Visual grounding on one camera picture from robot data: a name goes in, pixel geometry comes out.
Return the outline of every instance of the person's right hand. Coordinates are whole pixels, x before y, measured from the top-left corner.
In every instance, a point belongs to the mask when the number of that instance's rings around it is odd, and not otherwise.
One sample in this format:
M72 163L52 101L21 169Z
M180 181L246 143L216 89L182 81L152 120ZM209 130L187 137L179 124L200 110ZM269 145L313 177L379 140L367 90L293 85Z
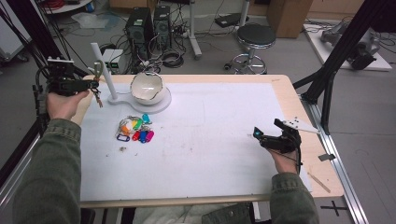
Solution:
M47 96L47 111L51 119L68 119L76 115L78 103L88 96L89 91L82 91L73 96L62 96L50 92Z
M278 173L280 173L280 174L282 174L282 173L297 174L297 165L296 165L297 151L296 150L289 152L289 153L285 153L285 154L279 154L280 152L278 152L276 150L272 150L270 148L267 148L267 150L270 152L271 156L274 159L275 167L276 167Z

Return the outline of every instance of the gray sleeve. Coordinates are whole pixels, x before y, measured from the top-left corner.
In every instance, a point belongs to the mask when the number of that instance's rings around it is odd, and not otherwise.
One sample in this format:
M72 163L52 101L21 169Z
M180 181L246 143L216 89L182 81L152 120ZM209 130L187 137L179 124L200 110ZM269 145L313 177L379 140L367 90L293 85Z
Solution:
M314 199L301 178L292 173L273 176L270 199L273 224L319 223Z
M15 193L14 224L80 222L80 135L76 123L50 121Z

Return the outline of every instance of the black stool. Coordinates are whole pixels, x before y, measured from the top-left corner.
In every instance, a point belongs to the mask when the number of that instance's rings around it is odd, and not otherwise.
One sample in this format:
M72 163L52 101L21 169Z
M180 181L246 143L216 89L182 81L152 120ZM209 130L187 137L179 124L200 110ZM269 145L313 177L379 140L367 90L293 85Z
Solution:
M236 74L267 74L265 62L257 55L256 49L271 48L276 41L276 35L269 26L259 24L247 24L238 29L237 38L239 43L248 49L248 53L239 54L230 63L224 65L224 69L231 67Z

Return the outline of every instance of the white bowl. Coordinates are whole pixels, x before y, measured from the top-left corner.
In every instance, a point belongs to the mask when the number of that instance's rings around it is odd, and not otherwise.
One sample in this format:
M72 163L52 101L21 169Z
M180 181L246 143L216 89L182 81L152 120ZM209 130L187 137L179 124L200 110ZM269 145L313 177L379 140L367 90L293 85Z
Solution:
M131 94L142 105L155 105L165 96L166 87L157 73L139 73L132 80Z

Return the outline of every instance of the concrete floor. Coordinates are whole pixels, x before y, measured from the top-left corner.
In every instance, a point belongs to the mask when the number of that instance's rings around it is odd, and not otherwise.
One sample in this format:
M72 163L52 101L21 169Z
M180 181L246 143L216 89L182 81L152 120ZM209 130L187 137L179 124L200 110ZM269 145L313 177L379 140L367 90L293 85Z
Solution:
M91 42L99 45L114 41L112 36L122 35L125 21L112 18L112 27L106 29L82 30L70 23L70 15L57 18L61 26L72 31L65 38L71 43L86 64L95 59ZM213 17L196 20L197 30L207 30ZM251 21L265 24L265 18L251 18ZM222 32L216 24L212 32ZM223 65L242 50L234 34L226 36L198 37L203 57L195 61L189 41L180 68L162 67L161 74L228 74ZM385 49L380 55L394 67L396 56ZM268 74L287 75L292 82L298 81L319 70L321 62L305 34L296 39L279 38L270 49L257 50L268 66ZM75 65L84 68L76 56ZM28 63L12 62L0 67L0 166L3 166L16 145L35 120L35 105L32 85L35 83L36 66L33 60ZM371 223L389 224L396 222L393 210L396 208L396 71L351 71L340 69L335 77L330 114L332 139L349 178L361 201L364 212ZM297 90L303 93L307 86ZM321 208L332 206L346 207L343 198L316 199L321 223L352 223L347 210ZM0 223L10 222L10 206L1 211ZM268 204L261 203L262 217L268 217ZM97 216L95 223L101 223Z

